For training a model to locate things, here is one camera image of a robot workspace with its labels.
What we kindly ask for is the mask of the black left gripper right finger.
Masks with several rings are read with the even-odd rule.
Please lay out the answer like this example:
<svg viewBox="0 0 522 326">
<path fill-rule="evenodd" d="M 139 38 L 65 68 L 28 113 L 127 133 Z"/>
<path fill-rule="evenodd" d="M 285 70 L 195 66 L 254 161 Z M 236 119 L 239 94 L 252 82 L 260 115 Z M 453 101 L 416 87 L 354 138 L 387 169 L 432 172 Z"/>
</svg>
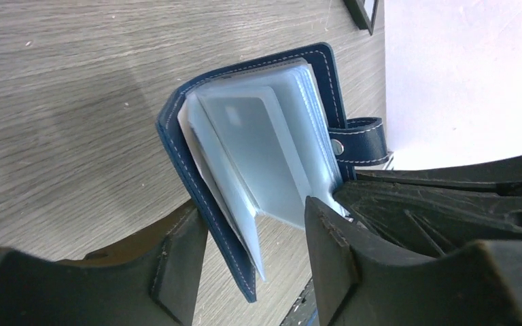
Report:
<svg viewBox="0 0 522 326">
<path fill-rule="evenodd" d="M 308 197 L 305 230 L 321 325 L 522 325 L 522 240 L 421 255 Z"/>
</svg>

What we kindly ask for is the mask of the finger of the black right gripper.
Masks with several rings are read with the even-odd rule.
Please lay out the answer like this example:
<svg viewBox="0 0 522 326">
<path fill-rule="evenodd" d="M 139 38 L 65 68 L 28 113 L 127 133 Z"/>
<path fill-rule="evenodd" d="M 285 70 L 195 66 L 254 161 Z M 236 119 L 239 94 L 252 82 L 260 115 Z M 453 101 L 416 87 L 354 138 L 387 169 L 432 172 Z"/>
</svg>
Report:
<svg viewBox="0 0 522 326">
<path fill-rule="evenodd" d="M 373 234 L 430 257 L 473 240 L 522 240 L 522 156 L 429 170 L 361 170 L 334 198 Z"/>
</svg>

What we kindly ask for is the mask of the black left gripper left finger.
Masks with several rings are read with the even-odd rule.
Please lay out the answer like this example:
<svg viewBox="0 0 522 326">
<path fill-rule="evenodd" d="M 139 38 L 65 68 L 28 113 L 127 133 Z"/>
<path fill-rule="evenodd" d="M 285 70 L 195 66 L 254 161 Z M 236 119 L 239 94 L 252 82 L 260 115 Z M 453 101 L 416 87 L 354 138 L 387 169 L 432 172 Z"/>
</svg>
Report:
<svg viewBox="0 0 522 326">
<path fill-rule="evenodd" d="M 187 202 L 81 260 L 0 247 L 0 325 L 190 325 L 206 242 Z"/>
</svg>

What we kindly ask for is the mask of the blue leather card holder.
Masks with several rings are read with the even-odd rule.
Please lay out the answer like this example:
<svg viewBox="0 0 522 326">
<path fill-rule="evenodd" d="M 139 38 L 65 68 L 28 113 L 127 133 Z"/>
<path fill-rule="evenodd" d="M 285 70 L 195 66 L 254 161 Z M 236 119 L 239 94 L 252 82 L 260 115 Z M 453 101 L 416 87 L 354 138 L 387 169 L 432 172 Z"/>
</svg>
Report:
<svg viewBox="0 0 522 326">
<path fill-rule="evenodd" d="M 156 129 L 245 299 L 264 278 L 256 219 L 303 229 L 305 199 L 333 198 L 392 159 L 383 120 L 347 118 L 334 52 L 315 43 L 215 69 L 178 87 Z"/>
</svg>

